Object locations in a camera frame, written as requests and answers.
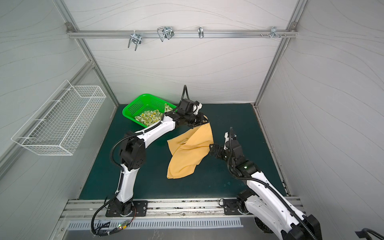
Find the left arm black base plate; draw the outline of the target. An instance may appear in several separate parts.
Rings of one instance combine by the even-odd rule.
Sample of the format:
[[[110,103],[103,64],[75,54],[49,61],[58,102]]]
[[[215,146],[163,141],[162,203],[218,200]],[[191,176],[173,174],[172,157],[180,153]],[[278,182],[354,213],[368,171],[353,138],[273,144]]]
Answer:
[[[106,217],[145,217],[147,207],[148,201],[128,200],[123,203],[116,199],[108,205]]]

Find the yellow tan skirt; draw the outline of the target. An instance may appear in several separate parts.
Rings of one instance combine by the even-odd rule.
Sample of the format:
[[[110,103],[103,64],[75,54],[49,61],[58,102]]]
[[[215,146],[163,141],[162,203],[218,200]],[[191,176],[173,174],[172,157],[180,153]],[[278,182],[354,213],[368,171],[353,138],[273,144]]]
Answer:
[[[210,145],[213,143],[214,138],[209,123],[168,140],[172,158],[168,166],[167,178],[181,179],[193,174],[196,166],[209,154]]]

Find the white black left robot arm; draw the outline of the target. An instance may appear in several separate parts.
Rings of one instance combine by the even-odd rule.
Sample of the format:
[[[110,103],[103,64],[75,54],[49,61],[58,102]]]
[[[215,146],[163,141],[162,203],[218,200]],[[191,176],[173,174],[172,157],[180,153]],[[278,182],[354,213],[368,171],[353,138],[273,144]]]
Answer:
[[[115,165],[114,152],[120,146],[121,160],[119,184],[114,197],[108,202],[110,209],[116,209],[117,214],[127,216],[133,210],[134,184],[141,166],[146,162],[146,148],[168,132],[180,126],[191,129],[200,127],[209,122],[200,111],[202,104],[192,101],[188,88],[184,86],[181,100],[177,107],[162,114],[161,119],[153,125],[135,133],[128,133],[111,149],[110,159]]]

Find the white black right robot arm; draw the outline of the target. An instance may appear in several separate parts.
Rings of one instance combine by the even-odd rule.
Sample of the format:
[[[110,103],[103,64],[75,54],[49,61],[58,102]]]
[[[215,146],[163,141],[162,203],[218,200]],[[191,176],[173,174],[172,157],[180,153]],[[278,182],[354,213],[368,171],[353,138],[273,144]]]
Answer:
[[[291,204],[270,183],[262,170],[248,160],[232,129],[225,133],[225,144],[210,145],[210,155],[223,160],[232,177],[248,186],[238,194],[237,209],[252,214],[264,233],[275,234],[280,240],[321,240],[320,222]]]

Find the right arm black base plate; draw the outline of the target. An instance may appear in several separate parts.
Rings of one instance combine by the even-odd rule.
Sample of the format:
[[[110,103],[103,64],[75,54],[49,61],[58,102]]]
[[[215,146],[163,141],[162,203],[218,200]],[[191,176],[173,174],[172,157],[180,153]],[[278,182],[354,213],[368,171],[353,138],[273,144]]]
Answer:
[[[219,205],[224,209],[226,216],[249,215],[245,201],[239,199],[220,199]]]

